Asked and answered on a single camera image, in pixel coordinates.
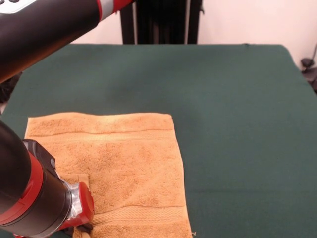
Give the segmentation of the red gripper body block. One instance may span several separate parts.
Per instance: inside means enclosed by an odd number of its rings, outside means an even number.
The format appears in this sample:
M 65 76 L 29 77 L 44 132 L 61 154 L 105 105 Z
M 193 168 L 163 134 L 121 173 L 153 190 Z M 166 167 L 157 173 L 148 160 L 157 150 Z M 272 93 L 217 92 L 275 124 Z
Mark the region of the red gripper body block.
M 73 185 L 59 183 L 56 197 L 61 199 L 57 231 L 79 227 L 92 221 L 95 214 L 94 200 L 84 182 Z

